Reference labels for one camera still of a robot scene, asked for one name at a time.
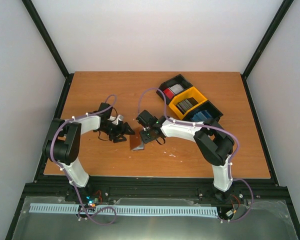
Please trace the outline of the brown leather card holder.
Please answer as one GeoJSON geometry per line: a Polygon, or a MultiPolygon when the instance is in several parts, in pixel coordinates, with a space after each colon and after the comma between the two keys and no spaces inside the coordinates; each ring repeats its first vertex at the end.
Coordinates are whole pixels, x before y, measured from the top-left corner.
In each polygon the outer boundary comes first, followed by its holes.
{"type": "Polygon", "coordinates": [[[145,149],[145,144],[139,134],[129,136],[129,147],[131,151],[142,151],[145,149]]]}

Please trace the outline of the yellow bin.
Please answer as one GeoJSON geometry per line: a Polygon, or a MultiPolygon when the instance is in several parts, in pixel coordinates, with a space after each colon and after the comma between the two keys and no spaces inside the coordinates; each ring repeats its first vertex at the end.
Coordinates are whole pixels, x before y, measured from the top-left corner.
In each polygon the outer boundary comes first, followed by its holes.
{"type": "Polygon", "coordinates": [[[194,86],[175,95],[170,103],[169,108],[183,120],[190,111],[202,105],[208,99],[194,86]]]}

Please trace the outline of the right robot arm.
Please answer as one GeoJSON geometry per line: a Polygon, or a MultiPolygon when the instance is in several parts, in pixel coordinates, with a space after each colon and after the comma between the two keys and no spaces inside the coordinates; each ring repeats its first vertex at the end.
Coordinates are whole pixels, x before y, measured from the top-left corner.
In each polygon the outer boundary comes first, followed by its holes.
{"type": "Polygon", "coordinates": [[[157,118],[144,110],[136,120],[142,126],[139,134],[145,144],[152,141],[165,144],[166,138],[179,138],[196,143],[203,158],[212,166],[211,195],[220,202],[225,202],[230,197],[233,183],[231,159],[235,141],[215,119],[192,122],[165,116],[157,118]]]}

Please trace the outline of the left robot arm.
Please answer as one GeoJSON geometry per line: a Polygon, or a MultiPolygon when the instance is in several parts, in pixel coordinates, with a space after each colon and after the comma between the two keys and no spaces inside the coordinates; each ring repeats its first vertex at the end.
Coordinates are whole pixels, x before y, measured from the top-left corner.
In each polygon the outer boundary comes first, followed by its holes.
{"type": "Polygon", "coordinates": [[[89,174],[79,160],[81,135],[88,132],[103,132],[113,143],[127,141],[126,136],[135,132],[120,114],[112,116],[113,106],[102,102],[97,111],[81,117],[64,120],[54,118],[49,126],[42,153],[66,173],[69,183],[76,186],[76,195],[82,201],[93,198],[94,188],[88,185],[89,174]]]}

